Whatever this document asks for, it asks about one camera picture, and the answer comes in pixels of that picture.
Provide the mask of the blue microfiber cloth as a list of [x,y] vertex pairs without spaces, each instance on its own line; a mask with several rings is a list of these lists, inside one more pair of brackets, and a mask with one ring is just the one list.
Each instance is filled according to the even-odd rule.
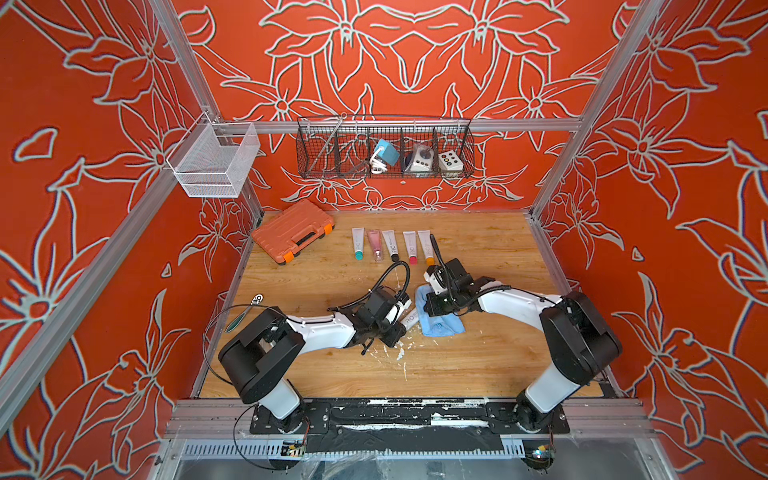
[[432,288],[427,284],[416,289],[415,307],[422,334],[426,337],[450,337],[464,333],[464,324],[456,314],[431,317],[426,313],[427,294],[432,292]]

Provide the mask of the orange cap toothpaste tube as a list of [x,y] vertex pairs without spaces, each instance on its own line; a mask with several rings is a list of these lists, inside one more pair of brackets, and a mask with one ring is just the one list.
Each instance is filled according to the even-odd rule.
[[431,232],[429,230],[419,230],[417,232],[417,236],[422,247],[426,265],[427,266],[435,265],[436,259],[434,256],[434,249],[431,241]]

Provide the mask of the pink cap toothpaste tube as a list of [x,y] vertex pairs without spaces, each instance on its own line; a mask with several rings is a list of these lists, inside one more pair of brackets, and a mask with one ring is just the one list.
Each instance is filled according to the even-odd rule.
[[417,234],[415,231],[404,231],[403,238],[405,241],[406,252],[408,256],[408,262],[410,265],[418,264],[418,247],[417,247]]

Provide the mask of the black cap white tube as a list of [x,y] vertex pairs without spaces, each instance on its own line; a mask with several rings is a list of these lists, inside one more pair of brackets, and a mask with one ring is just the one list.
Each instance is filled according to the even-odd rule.
[[383,236],[386,248],[388,250],[390,260],[392,262],[399,261],[400,260],[400,255],[399,255],[399,249],[398,249],[398,244],[397,244],[397,240],[396,240],[395,231],[394,230],[384,230],[384,231],[382,231],[382,236]]

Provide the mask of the pink translucent tube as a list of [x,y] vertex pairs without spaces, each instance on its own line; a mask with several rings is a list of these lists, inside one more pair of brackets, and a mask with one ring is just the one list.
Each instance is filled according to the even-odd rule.
[[367,232],[367,238],[373,254],[375,262],[382,262],[384,260],[384,252],[382,247],[381,232],[377,229],[372,229]]

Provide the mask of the green cap toothpaste tube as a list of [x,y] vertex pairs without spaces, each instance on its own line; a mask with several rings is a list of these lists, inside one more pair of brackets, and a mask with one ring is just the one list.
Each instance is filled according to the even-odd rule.
[[365,229],[356,227],[352,229],[352,240],[355,259],[360,261],[364,259],[364,240]]

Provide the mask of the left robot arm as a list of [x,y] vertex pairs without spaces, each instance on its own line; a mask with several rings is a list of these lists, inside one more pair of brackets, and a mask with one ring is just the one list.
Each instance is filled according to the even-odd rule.
[[286,378],[291,365],[320,350],[360,346],[366,353],[377,341],[396,346],[408,330],[403,318],[411,305],[410,277],[408,263],[398,260],[367,293],[324,316],[291,316],[265,307],[218,353],[241,401],[255,404],[255,413],[266,414],[279,432],[294,432],[304,422],[305,403]]

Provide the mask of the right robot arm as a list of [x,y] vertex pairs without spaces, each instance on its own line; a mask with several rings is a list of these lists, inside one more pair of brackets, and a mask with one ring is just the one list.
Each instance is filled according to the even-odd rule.
[[565,400],[623,353],[618,335],[586,294],[546,295],[489,276],[474,278],[459,259],[443,258],[433,234],[428,240],[435,260],[424,275],[429,285],[424,313],[503,317],[536,330],[546,345],[546,367],[514,401],[512,422],[520,430],[545,429]]

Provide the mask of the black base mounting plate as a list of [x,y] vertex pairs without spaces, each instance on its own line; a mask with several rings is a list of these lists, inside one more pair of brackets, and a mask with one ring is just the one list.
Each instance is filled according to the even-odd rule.
[[309,399],[287,435],[308,437],[309,453],[500,454],[521,457],[523,440],[568,434],[558,406],[535,433],[521,428],[514,400],[470,398]]

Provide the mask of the ratchet wrench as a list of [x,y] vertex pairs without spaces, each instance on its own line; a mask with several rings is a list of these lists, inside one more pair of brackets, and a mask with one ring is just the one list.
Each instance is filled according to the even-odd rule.
[[259,306],[263,302],[263,299],[264,299],[264,296],[262,294],[255,295],[251,299],[249,305],[247,307],[245,307],[242,312],[240,312],[233,320],[231,320],[227,324],[227,326],[225,328],[225,332],[226,333],[231,333],[231,332],[235,331],[238,328],[238,326],[244,321],[244,319],[247,317],[247,315],[250,313],[250,311],[253,308],[255,308],[256,306]]

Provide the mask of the orange tool case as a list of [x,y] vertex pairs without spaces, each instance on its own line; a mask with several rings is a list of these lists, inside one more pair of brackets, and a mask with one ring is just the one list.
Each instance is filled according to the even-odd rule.
[[334,228],[331,215],[303,199],[255,229],[252,238],[278,265],[286,265]]

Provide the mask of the white button box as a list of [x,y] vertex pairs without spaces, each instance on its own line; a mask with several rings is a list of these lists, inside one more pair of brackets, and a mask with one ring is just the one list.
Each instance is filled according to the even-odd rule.
[[441,152],[438,155],[438,164],[441,174],[445,178],[461,178],[464,172],[464,163],[455,150]]

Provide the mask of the white round dial device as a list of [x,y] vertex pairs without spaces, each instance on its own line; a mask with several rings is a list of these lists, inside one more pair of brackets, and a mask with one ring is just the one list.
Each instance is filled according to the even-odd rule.
[[417,143],[405,161],[405,172],[417,177],[425,177],[432,171],[434,151],[427,145]]

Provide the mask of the teal white charger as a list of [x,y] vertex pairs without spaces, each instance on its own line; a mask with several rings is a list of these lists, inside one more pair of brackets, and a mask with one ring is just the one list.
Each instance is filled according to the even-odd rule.
[[390,173],[399,159],[400,153],[395,146],[387,140],[380,139],[369,157],[370,171],[374,175]]

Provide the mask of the clear plastic bin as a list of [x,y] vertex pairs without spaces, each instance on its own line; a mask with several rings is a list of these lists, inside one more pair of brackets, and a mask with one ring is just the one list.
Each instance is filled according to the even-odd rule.
[[249,125],[238,143],[225,144],[211,124],[196,126],[168,164],[191,198],[237,198],[248,179],[261,142]]

